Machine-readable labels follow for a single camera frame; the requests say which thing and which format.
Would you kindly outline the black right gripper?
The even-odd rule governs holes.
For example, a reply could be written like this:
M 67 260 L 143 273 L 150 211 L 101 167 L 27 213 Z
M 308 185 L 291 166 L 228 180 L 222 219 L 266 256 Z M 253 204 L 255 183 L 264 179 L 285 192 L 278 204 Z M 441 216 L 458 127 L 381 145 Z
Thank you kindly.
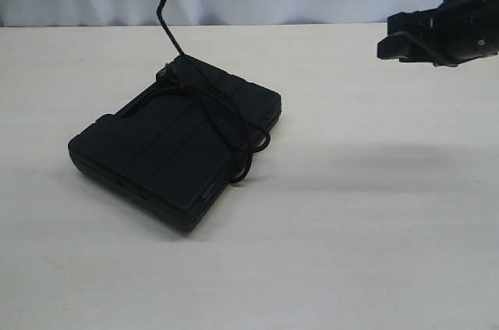
M 444 0 L 438 7 L 387 18 L 377 57 L 456 67 L 498 53 L 498 0 Z

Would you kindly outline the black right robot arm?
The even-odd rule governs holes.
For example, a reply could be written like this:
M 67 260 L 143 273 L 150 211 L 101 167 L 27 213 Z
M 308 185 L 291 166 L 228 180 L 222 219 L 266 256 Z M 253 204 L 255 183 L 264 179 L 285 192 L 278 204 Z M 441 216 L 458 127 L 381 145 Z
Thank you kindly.
M 438 7 L 387 18 L 377 57 L 456 67 L 498 55 L 498 0 L 444 0 Z

